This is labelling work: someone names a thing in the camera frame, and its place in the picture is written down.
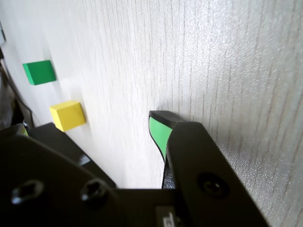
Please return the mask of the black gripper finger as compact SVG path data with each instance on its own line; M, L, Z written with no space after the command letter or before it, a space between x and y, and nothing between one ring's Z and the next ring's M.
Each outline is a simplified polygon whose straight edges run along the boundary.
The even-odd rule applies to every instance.
M253 199L201 123L185 121L170 111L150 111L149 120L170 129L165 155L186 226L267 226Z
M24 131L17 124L0 132L1 226L124 226L117 197L103 180Z

